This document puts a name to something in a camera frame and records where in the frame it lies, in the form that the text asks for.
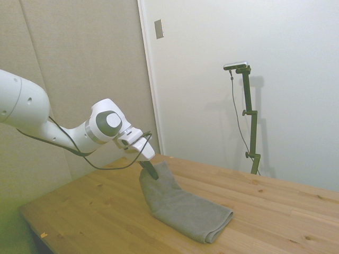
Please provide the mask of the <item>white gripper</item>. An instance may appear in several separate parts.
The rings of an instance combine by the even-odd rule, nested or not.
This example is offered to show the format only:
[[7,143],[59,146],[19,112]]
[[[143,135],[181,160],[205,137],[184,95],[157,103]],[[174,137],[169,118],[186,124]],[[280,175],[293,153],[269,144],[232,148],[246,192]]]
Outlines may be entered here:
[[146,138],[140,138],[134,144],[124,149],[125,156],[130,161],[138,161],[154,180],[159,178],[158,173],[150,160],[155,156],[155,151]]

